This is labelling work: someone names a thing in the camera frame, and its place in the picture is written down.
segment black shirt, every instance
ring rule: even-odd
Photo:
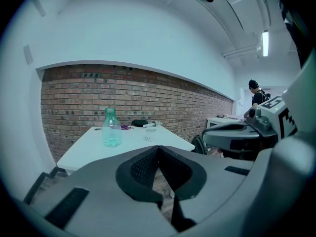
[[[257,91],[256,94],[252,97],[252,103],[251,105],[253,105],[254,103],[260,105],[262,104],[266,99],[266,96],[263,94],[262,91]]]

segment floor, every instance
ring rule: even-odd
[[[217,149],[212,149],[208,152],[209,156],[212,157],[220,157],[221,153],[217,152]],[[57,184],[58,182],[62,181],[68,175],[64,172],[57,172],[53,179],[45,178],[42,185],[34,195],[31,205],[35,202],[35,200],[45,191],[47,191],[52,185]],[[161,213],[165,216],[165,218],[171,222],[172,210],[173,210],[173,198],[170,196],[171,187],[167,183],[166,179],[164,178],[160,169],[157,170],[153,190],[162,194],[163,196],[163,203],[161,207]]]

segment white desk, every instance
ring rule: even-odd
[[[231,122],[241,122],[237,119],[231,118],[208,118],[206,128],[210,128],[212,125],[216,124],[224,124],[224,123],[231,123]]]
[[[122,130],[121,145],[115,148],[107,148],[103,145],[101,130],[96,130],[100,129],[100,127],[93,126],[68,149],[57,162],[57,166],[64,168],[68,174],[71,174],[95,160],[120,155],[131,150],[148,146],[173,146],[187,151],[191,151],[195,148],[194,145],[162,126],[153,128],[156,129],[157,133],[155,135],[155,141],[149,142],[145,139],[146,128],[134,127],[134,129]]]

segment brick wall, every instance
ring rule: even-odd
[[[43,127],[56,162],[91,126],[102,125],[106,107],[116,108],[122,124],[158,119],[191,141],[206,128],[207,118],[231,114],[232,105],[232,100],[197,84],[112,65],[48,69],[41,88]]]

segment white table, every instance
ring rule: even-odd
[[[237,119],[232,119],[232,118],[217,118],[217,117],[208,118],[206,128],[210,128],[211,126],[216,125],[216,124],[224,124],[224,123],[231,123],[231,122],[241,122],[241,121]]]
[[[128,151],[148,146],[163,145],[173,146],[179,149],[191,151],[194,145],[180,138],[162,126],[150,127],[156,129],[155,140],[149,142],[145,139],[146,129],[134,127],[130,130],[122,130],[122,144],[115,148],[103,145],[100,127],[91,127],[78,139],[71,148],[57,162],[59,168],[66,170],[68,175],[95,160],[117,156]]]

